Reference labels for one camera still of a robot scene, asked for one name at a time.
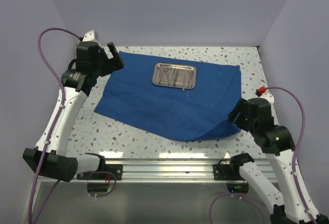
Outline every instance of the stainless steel tray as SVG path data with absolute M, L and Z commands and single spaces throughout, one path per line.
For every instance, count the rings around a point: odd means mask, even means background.
M 196 68 L 160 62 L 155 65 L 152 82 L 159 86 L 193 89 L 196 82 Z

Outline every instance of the speckled tabletop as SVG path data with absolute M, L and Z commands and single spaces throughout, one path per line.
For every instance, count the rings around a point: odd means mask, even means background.
M 117 47 L 130 53 L 148 54 L 175 59 L 240 65 L 242 97 L 254 98 L 255 90 L 267 85 L 255 47 Z M 94 109 L 102 97 L 109 76 L 99 78 L 86 103 L 80 110 L 69 139 L 67 156 L 86 152 L 106 158 L 230 158 L 243 152 L 253 158 L 265 158 L 245 131 L 213 141 L 178 142 L 160 137 L 99 115 Z

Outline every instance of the gray wall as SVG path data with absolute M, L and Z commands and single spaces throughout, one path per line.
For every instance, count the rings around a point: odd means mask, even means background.
M 286 0 L 54 0 L 68 28 L 117 45 L 260 45 Z
M 291 89 L 306 112 L 299 154 L 311 198 L 329 214 L 328 69 L 329 0 L 288 0 L 272 26 L 260 54 L 269 85 Z M 297 141 L 301 115 L 295 101 L 275 91 L 276 110 Z
M 0 222 L 15 224 L 32 178 L 22 154 L 40 137 L 59 89 L 38 54 L 36 40 L 43 29 L 64 23 L 52 0 L 0 0 L 0 11 Z M 62 72 L 72 59 L 73 40 L 50 32 L 42 45 Z

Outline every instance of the blue towel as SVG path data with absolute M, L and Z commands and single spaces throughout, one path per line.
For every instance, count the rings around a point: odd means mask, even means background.
M 219 139 L 240 131 L 227 122 L 241 98 L 239 66 L 119 54 L 125 67 L 111 75 L 95 112 L 178 141 Z M 182 91 L 154 85 L 159 62 L 196 67 L 196 86 Z

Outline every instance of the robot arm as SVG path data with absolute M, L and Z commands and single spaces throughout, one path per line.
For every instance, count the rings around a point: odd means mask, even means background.
M 296 174 L 309 210 L 304 208 L 291 166 L 295 144 L 286 127 L 274 125 L 268 101 L 262 98 L 240 99 L 229 114 L 228 121 L 251 132 L 255 143 L 261 147 L 274 169 L 282 193 L 257 169 L 248 154 L 232 157 L 230 162 L 233 172 L 246 179 L 264 201 L 271 214 L 271 222 L 312 223 L 311 214 L 317 223 L 329 223 L 311 201 L 297 164 Z
M 77 115 L 97 82 L 97 77 L 111 74 L 123 68 L 123 61 L 113 43 L 107 45 L 113 57 L 109 59 L 95 38 L 95 32 L 85 34 L 83 41 L 77 46 L 77 58 L 69 64 L 68 70 L 62 75 L 65 100 L 61 106 L 62 92 L 56 101 L 54 111 L 34 149 L 25 149 L 23 158 L 35 172 L 38 166 L 46 137 L 59 108 L 63 108 L 52 130 L 45 159 L 40 171 L 41 176 L 69 182 L 74 175 L 85 172 L 103 171 L 104 157 L 86 153 L 78 158 L 66 157 L 70 133 Z
M 266 205 L 269 213 L 273 213 L 275 205 L 282 206 L 284 204 L 281 192 L 264 176 L 248 153 L 233 156 L 230 161 L 230 168 L 234 175 L 241 176 L 252 186 Z

